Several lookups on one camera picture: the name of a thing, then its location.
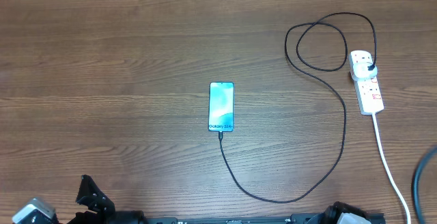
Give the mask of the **Samsung Galaxy smartphone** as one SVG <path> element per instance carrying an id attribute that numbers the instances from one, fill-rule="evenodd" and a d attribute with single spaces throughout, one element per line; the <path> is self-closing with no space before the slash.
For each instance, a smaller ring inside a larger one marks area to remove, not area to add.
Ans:
<path id="1" fill-rule="evenodd" d="M 208 130 L 234 130 L 234 83 L 211 82 L 209 93 Z"/>

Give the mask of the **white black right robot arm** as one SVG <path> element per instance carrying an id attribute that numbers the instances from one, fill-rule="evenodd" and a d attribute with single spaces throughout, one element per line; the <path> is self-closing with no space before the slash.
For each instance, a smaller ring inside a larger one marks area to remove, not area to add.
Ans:
<path id="1" fill-rule="evenodd" d="M 335 202 L 318 218 L 319 224 L 370 224 L 367 213 L 354 206 Z"/>

